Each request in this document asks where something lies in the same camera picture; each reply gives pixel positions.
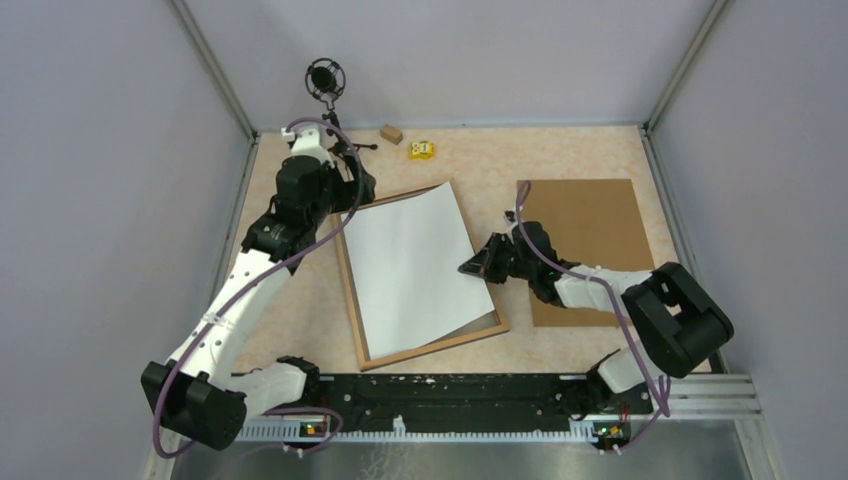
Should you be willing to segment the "brown cardboard backing board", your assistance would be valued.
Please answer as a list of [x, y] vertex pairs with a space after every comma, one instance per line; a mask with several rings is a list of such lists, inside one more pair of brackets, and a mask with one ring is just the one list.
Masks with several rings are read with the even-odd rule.
[[617, 271], [655, 268], [629, 179], [533, 180], [522, 218], [541, 224], [561, 259]]

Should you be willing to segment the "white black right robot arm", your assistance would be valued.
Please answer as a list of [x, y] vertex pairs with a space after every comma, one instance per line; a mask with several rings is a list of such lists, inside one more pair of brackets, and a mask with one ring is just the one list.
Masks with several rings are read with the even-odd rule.
[[587, 375], [587, 400], [600, 412], [614, 411], [627, 390], [648, 380], [686, 377], [735, 333], [729, 317], [684, 266], [667, 262], [627, 272], [569, 262], [536, 221], [492, 234], [458, 270], [492, 284], [524, 280], [545, 304], [622, 319], [627, 348]]

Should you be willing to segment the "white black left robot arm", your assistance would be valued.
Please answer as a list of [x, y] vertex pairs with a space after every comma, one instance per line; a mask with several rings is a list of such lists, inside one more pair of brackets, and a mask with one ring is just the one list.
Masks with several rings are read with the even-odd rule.
[[308, 413], [319, 404], [315, 365], [284, 357], [267, 367], [236, 374], [233, 366], [272, 297], [301, 261], [342, 233], [318, 228], [331, 214], [352, 219], [375, 199], [375, 179], [343, 130], [305, 117], [281, 135], [291, 155], [277, 173], [268, 209], [248, 228], [229, 277], [183, 343], [163, 363], [151, 362], [141, 385], [153, 414], [152, 448], [163, 459], [165, 431], [216, 450], [230, 446], [244, 423], [280, 406]]

